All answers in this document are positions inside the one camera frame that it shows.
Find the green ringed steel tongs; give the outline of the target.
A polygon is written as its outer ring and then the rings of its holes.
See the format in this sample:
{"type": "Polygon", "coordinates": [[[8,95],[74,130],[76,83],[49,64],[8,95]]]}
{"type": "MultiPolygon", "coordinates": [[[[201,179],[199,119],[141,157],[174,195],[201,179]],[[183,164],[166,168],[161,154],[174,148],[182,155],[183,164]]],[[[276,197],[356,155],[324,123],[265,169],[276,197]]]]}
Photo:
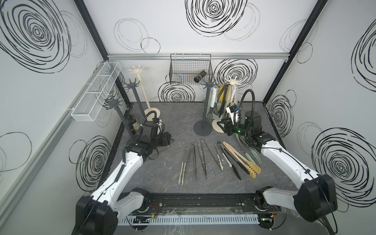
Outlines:
{"type": "Polygon", "coordinates": [[[242,150],[244,151],[245,153],[245,157],[247,160],[249,160],[250,162],[252,163],[255,163],[255,164],[262,164],[262,161],[258,155],[258,153],[251,147],[248,147],[244,141],[240,138],[239,135],[236,135],[236,139],[238,141],[238,143],[240,144],[242,150]]]}

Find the black slotted spatula tongs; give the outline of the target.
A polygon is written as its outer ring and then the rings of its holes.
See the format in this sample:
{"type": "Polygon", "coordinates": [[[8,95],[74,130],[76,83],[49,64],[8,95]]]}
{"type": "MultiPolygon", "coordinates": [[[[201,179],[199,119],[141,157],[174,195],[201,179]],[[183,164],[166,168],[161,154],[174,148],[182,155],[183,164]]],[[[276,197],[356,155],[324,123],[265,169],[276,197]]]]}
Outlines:
{"type": "Polygon", "coordinates": [[[217,92],[217,102],[216,105],[214,106],[216,108],[216,115],[219,116],[219,110],[222,105],[222,100],[223,100],[223,95],[225,91],[225,87],[227,84],[224,84],[223,86],[219,87],[218,92],[217,92]]]}

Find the white handled slotted steel tongs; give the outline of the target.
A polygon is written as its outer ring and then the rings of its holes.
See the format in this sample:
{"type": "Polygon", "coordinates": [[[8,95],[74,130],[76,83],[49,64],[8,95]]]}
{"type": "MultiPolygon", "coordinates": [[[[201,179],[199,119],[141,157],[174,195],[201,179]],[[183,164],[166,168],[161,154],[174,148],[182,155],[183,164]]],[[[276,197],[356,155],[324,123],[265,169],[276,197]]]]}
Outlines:
{"type": "Polygon", "coordinates": [[[237,89],[238,89],[237,85],[232,85],[231,88],[232,88],[232,92],[231,92],[231,99],[230,99],[229,105],[234,104],[237,99],[237,89]]]}

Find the clear handled steel tongs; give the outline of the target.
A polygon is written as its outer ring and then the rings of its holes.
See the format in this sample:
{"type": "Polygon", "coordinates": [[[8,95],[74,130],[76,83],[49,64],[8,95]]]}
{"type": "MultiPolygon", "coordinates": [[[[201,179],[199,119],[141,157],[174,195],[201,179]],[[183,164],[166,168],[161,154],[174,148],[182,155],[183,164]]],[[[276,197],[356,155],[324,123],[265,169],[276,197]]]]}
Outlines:
{"type": "Polygon", "coordinates": [[[211,93],[210,108],[207,113],[208,119],[213,119],[213,110],[214,110],[214,103],[216,100],[216,96],[217,96],[217,87],[214,86],[212,89],[212,93],[211,93]]]}

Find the dark grey rack stand back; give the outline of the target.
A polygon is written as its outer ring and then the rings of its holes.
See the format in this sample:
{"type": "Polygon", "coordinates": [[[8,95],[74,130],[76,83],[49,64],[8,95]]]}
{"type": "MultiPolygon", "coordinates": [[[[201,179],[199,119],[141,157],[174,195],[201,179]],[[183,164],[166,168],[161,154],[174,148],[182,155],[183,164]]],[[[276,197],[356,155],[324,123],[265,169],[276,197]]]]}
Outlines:
{"type": "Polygon", "coordinates": [[[205,97],[205,106],[204,106],[204,113],[203,113],[203,118],[200,121],[197,121],[194,126],[193,130],[194,132],[199,135],[199,136],[208,136],[212,132],[212,126],[207,121],[207,111],[208,111],[208,105],[209,105],[209,97],[210,97],[210,90],[214,86],[214,84],[210,81],[206,82],[205,87],[206,87],[206,97],[205,97]]]}

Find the dark grey rack stand front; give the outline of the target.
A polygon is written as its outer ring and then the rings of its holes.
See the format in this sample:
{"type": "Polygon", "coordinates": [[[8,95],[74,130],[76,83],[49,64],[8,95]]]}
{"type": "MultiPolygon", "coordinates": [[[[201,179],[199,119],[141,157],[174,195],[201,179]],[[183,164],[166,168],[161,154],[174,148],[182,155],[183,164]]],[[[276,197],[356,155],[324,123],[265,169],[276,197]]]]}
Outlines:
{"type": "Polygon", "coordinates": [[[124,114],[122,113],[122,111],[120,109],[120,106],[121,106],[121,103],[120,103],[119,99],[112,99],[108,102],[107,109],[113,109],[114,108],[116,110],[116,112],[119,115],[122,123],[124,124],[126,130],[128,131],[128,133],[130,135],[130,143],[127,146],[127,152],[135,152],[135,153],[138,154],[138,156],[142,156],[142,154],[144,153],[145,150],[142,149],[142,147],[136,141],[135,134],[132,132],[132,130],[131,130],[128,122],[127,122],[126,117],[124,116],[124,114]]]}

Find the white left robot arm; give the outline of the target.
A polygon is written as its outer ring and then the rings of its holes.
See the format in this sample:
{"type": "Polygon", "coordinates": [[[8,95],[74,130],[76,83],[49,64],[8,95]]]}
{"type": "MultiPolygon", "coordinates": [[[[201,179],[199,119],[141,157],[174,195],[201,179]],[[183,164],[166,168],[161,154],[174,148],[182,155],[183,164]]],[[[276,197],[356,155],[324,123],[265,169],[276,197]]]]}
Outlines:
{"type": "Polygon", "coordinates": [[[82,196],[76,204],[74,235],[112,235],[118,222],[135,210],[146,210],[149,192],[135,188],[124,198],[120,195],[134,173],[153,151],[170,145],[171,135],[155,117],[143,121],[141,132],[128,140],[122,161],[90,196],[82,196]]]}

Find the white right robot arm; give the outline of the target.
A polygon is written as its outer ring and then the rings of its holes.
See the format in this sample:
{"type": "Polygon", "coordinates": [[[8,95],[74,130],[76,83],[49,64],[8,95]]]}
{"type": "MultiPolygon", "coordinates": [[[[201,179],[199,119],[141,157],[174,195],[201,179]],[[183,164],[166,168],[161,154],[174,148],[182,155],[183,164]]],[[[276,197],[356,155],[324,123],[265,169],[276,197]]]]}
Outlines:
{"type": "Polygon", "coordinates": [[[314,222],[338,209],[335,182],[327,174],[321,175],[292,156],[276,139],[264,132],[261,117],[248,111],[245,122],[240,123],[240,111],[217,122],[228,136],[238,134],[245,143],[276,164],[294,183],[296,191],[264,187],[256,192],[257,209],[265,211],[271,206],[294,210],[308,222],[314,222]]]}

